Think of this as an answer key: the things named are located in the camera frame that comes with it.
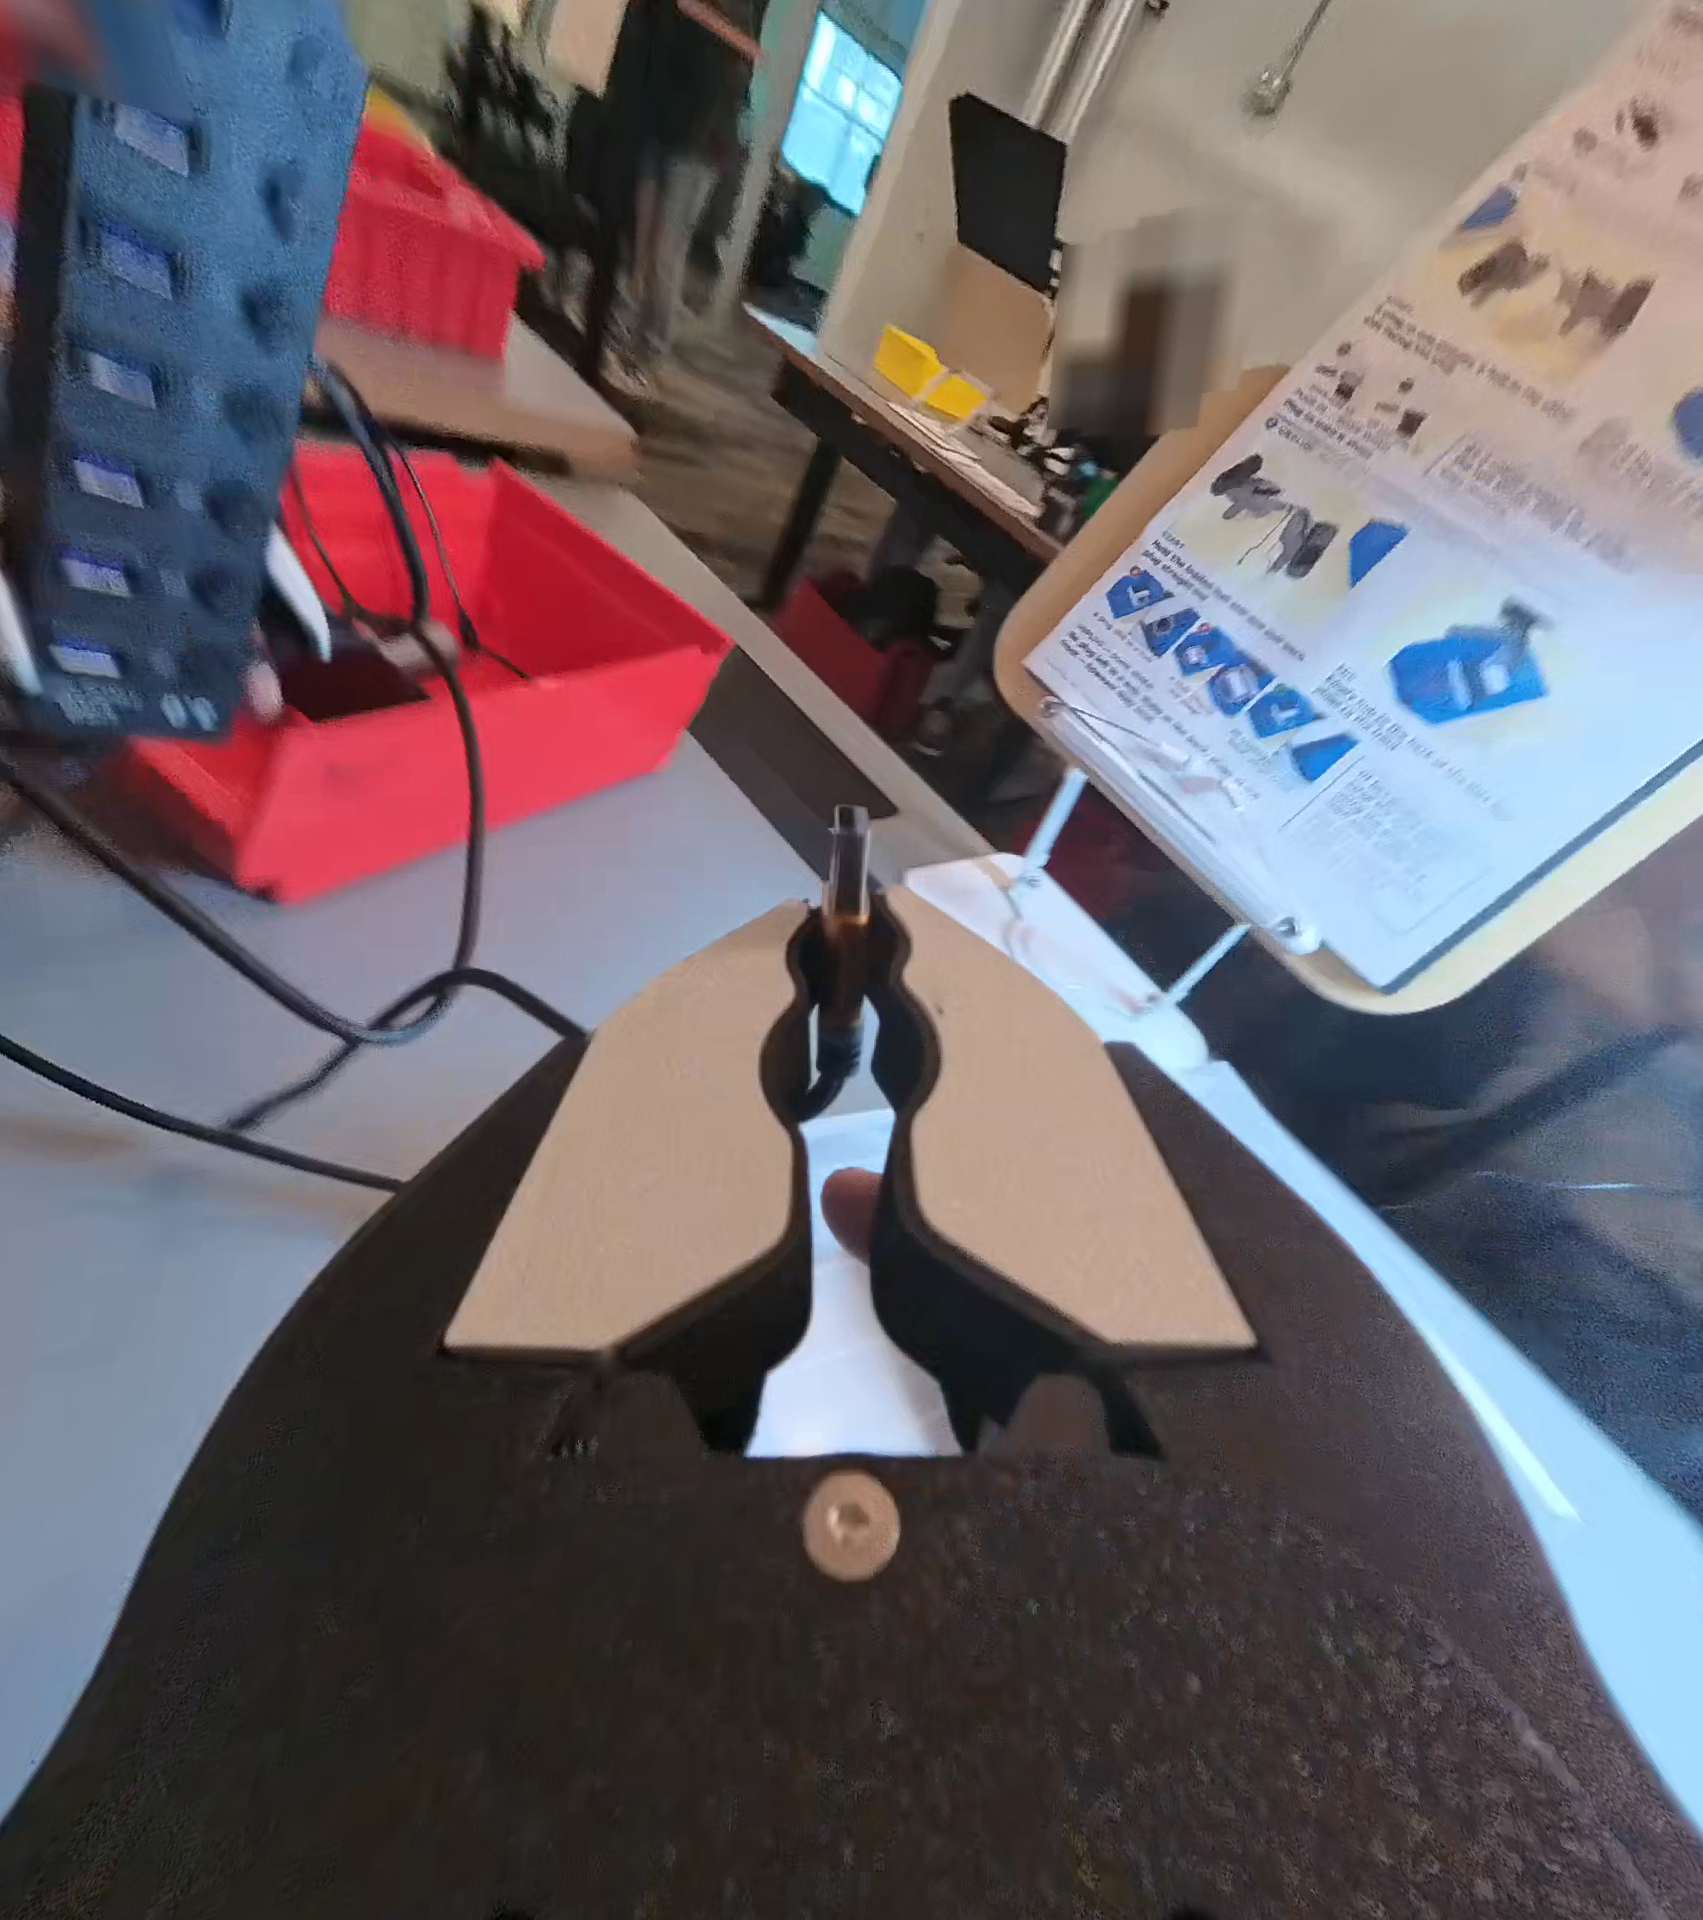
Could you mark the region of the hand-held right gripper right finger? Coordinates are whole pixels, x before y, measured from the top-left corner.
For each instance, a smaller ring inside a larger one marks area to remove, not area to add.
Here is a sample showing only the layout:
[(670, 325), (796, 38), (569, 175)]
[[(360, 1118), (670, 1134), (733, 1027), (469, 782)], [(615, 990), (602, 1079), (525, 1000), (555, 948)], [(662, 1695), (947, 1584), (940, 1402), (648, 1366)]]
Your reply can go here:
[(895, 1112), (870, 1286), (960, 1448), (1036, 1428), (1162, 1455), (1136, 1375), (1256, 1352), (1139, 1103), (1045, 983), (914, 893), (870, 922), (873, 1072)]

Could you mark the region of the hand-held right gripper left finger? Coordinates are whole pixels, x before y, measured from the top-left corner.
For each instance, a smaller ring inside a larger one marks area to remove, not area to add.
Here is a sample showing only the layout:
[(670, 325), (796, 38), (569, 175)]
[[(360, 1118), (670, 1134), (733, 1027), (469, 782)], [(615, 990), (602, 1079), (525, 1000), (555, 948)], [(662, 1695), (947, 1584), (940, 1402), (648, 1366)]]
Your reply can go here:
[(628, 1000), (578, 1056), (444, 1352), (658, 1375), (744, 1451), (813, 1321), (809, 1085), (787, 900)]

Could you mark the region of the black USB hub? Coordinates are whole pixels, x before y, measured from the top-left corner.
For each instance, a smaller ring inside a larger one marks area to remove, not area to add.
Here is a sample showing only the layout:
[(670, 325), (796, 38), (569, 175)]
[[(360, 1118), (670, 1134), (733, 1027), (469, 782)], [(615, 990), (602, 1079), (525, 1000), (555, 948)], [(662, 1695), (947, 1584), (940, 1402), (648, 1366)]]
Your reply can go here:
[(334, 4), (134, 4), (138, 100), (23, 92), (4, 549), (55, 738), (246, 705), (364, 64)]

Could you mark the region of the red plastic bin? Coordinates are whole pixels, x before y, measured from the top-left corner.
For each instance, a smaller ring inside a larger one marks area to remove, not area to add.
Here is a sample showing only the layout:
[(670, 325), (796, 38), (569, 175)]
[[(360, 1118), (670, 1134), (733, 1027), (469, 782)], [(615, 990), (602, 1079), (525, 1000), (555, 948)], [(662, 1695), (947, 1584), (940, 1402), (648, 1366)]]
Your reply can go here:
[[(506, 463), (412, 453), (407, 518), (434, 642), (482, 751), (486, 823), (512, 827), (658, 771), (731, 640)], [(296, 905), (465, 846), (452, 695), (418, 642), (344, 627), (284, 669), (284, 716), (203, 745), (138, 741), (112, 799), (245, 895)]]

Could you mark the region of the clear plastic bin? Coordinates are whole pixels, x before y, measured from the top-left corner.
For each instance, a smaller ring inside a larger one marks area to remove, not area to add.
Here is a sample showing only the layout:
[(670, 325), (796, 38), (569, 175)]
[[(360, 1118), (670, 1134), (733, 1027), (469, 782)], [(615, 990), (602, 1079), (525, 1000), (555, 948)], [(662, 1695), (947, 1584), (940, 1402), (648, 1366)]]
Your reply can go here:
[[(1230, 1067), (1176, 1079), (1390, 1293), (1493, 1440), (1574, 1625), (1646, 1755), (1703, 1832), (1703, 1528), (1493, 1321), (1305, 1152)], [(768, 1380), (755, 1458), (954, 1455), (943, 1399), (876, 1321), (865, 1264), (813, 1211), (813, 1322)]]

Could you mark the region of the red crate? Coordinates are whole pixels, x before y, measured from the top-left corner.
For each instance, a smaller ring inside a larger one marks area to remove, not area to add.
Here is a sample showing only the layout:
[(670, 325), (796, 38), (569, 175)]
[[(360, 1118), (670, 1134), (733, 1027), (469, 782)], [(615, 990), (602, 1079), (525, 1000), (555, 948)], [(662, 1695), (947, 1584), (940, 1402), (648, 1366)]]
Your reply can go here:
[(540, 241), (449, 163), (364, 121), (345, 185), (326, 317), (375, 337), (502, 362)]

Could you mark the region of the red tote bag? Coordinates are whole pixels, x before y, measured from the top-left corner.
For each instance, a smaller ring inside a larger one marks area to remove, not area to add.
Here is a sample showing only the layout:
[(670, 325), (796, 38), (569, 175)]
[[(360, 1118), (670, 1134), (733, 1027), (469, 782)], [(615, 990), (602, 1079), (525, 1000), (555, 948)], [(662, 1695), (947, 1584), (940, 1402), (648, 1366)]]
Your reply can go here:
[(940, 664), (936, 610), (938, 592), (921, 573), (892, 591), (828, 572), (789, 587), (770, 631), (846, 708), (887, 741), (901, 741)]

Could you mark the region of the wooden office table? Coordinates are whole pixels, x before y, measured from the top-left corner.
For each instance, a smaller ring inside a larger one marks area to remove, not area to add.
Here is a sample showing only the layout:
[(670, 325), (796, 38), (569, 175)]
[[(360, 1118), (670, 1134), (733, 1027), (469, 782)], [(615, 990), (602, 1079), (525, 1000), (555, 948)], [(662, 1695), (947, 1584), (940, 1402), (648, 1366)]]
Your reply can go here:
[(1061, 543), (1039, 532), (1034, 510), (1010, 499), (988, 469), (965, 466), (951, 443), (912, 426), (861, 374), (824, 355), (813, 330), (755, 304), (744, 304), (744, 325), (773, 348), (773, 407), (813, 440), (759, 576), (759, 612), (785, 605), (843, 469), (873, 484), (892, 502), (895, 521), (943, 542), (983, 591), (1010, 605), (1050, 569)]

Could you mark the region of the yellow bin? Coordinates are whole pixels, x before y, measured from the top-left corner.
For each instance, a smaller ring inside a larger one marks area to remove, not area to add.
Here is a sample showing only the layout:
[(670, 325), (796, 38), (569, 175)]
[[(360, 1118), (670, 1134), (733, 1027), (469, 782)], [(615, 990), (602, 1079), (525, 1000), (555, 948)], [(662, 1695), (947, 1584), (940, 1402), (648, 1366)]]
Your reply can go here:
[(988, 414), (990, 391), (950, 369), (921, 337), (887, 325), (870, 358), (870, 374), (887, 403), (936, 432), (960, 432)]

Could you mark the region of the tan and black chair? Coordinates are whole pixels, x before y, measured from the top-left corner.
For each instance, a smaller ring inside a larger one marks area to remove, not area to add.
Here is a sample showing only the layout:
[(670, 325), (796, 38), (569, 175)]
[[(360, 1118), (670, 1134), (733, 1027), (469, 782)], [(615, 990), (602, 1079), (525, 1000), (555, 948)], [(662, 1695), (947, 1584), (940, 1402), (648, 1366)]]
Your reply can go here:
[(954, 241), (931, 344), (1016, 418), (1042, 394), (1053, 344), (1066, 147), (977, 95), (950, 101), (950, 134)]

